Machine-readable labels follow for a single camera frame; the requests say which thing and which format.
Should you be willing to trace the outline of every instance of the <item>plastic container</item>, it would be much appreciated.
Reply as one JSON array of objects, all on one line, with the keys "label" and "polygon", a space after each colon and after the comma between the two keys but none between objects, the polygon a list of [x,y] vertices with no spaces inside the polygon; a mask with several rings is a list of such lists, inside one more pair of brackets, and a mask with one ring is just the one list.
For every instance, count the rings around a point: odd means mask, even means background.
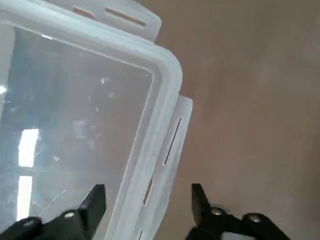
[{"label": "plastic container", "polygon": [[186,138],[193,102],[179,96],[149,182],[132,240],[154,239],[165,216]]},{"label": "plastic container", "polygon": [[0,0],[0,231],[51,220],[105,184],[95,239],[132,236],[182,82],[177,59],[137,33]]}]

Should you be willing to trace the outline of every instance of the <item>screw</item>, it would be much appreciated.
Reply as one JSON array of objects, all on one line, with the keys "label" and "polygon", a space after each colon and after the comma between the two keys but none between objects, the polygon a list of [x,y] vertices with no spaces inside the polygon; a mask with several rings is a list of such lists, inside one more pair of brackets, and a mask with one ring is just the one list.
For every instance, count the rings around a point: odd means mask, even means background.
[{"label": "screw", "polygon": [[64,218],[65,219],[69,219],[69,218],[72,218],[74,215],[75,215],[75,213],[71,211],[71,212],[66,213],[64,215]]},{"label": "screw", "polygon": [[221,212],[221,210],[220,210],[219,208],[212,208],[212,209],[211,209],[211,213],[212,213],[213,215],[216,215],[216,216],[222,215],[222,212]]},{"label": "screw", "polygon": [[23,224],[23,226],[24,227],[29,227],[29,226],[31,226],[32,224],[34,224],[34,220],[30,220],[30,221],[27,221],[27,222],[25,222],[24,224]]},{"label": "screw", "polygon": [[255,222],[256,224],[257,223],[260,223],[260,218],[257,216],[257,215],[250,215],[249,216],[249,219],[251,220],[251,221],[253,221],[253,222]]}]

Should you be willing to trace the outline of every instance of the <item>table surface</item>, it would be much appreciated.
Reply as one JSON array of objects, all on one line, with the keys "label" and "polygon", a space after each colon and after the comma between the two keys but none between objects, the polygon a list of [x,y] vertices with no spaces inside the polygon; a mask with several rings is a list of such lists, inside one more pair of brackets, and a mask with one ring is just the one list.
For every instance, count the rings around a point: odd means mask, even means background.
[{"label": "table surface", "polygon": [[193,226],[191,183],[241,216],[261,212],[289,237],[319,238],[320,2],[139,0],[162,19],[156,43],[194,101],[156,240]]}]

